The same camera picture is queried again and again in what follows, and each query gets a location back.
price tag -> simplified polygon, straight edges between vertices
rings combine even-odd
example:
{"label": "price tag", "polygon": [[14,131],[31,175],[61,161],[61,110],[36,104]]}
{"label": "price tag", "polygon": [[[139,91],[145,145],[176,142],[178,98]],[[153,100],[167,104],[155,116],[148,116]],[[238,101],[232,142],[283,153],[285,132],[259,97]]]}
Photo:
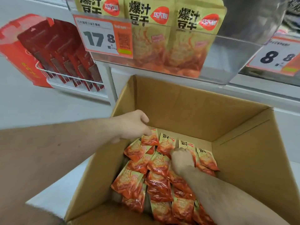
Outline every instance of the price tag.
{"label": "price tag", "polygon": [[247,66],[294,76],[300,70],[300,41],[273,37]]}
{"label": "price tag", "polygon": [[131,23],[73,15],[86,51],[133,58]]}

qr code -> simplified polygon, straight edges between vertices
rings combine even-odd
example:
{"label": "qr code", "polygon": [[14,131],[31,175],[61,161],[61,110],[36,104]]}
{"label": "qr code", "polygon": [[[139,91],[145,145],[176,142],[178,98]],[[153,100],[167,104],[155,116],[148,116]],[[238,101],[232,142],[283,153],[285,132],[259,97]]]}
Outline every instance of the qr code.
{"label": "qr code", "polygon": [[119,37],[120,48],[130,50],[130,35],[118,33],[118,37]]}

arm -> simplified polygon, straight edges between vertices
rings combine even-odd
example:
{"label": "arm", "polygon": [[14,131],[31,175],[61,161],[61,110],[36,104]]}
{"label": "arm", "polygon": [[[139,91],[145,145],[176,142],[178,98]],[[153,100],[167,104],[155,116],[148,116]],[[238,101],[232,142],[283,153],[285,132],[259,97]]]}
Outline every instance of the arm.
{"label": "arm", "polygon": [[0,221],[5,212],[60,179],[101,145],[151,135],[144,124],[148,121],[136,110],[113,118],[0,131]]}
{"label": "arm", "polygon": [[171,152],[172,167],[195,193],[205,211],[219,225],[287,225],[279,215],[241,189],[194,167],[190,152]]}

forearm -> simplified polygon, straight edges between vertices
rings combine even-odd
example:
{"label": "forearm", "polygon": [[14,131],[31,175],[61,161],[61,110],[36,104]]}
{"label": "forearm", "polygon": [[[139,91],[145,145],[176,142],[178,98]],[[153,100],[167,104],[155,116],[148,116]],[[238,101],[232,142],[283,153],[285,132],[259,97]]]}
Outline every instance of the forearm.
{"label": "forearm", "polygon": [[200,172],[192,166],[182,177],[195,193],[205,211],[219,225],[288,224],[275,212],[237,187]]}
{"label": "forearm", "polygon": [[118,134],[110,119],[36,126],[26,128],[24,136],[23,132],[0,131],[0,212],[29,200]]}

person's right hand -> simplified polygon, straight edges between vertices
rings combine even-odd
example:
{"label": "person's right hand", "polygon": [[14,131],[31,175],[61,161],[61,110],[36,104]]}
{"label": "person's right hand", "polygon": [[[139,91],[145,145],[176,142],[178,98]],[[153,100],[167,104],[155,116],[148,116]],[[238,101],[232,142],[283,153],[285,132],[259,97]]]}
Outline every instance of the person's right hand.
{"label": "person's right hand", "polygon": [[175,173],[182,176],[184,170],[190,166],[194,167],[192,154],[183,148],[175,148],[171,150],[171,164]]}

